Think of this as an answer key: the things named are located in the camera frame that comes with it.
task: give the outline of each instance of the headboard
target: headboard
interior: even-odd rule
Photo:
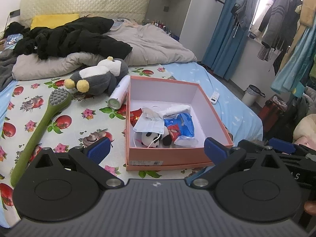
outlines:
[[[79,13],[106,18],[125,17],[141,23],[149,0],[21,0],[20,21],[30,26],[32,18],[43,14]]]

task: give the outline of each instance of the brush handle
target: brush handle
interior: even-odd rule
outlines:
[[[43,134],[46,131],[48,122],[52,118],[52,113],[50,111],[46,111],[42,120],[35,128],[34,133],[32,134],[31,138],[29,139],[28,143],[26,144],[24,150],[20,153],[20,157],[12,171],[11,174],[11,185],[13,187],[16,186],[17,182],[20,180],[21,176],[26,170],[27,163],[29,162],[32,153],[34,151],[34,147],[39,143]]]

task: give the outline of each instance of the finger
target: finger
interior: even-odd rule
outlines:
[[[316,215],[316,201],[306,201],[304,204],[304,210],[310,215]]]

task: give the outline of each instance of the yellow plush foot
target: yellow plush foot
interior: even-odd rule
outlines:
[[[64,85],[67,89],[75,88],[75,82],[70,78],[64,81]]]
[[[77,90],[79,92],[87,92],[89,91],[89,82],[87,80],[79,80],[77,82]]]

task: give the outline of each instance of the white remote control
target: white remote control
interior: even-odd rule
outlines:
[[[219,93],[218,92],[214,92],[212,94],[212,97],[211,97],[211,103],[213,105],[215,105],[217,103],[218,98],[219,98]]]

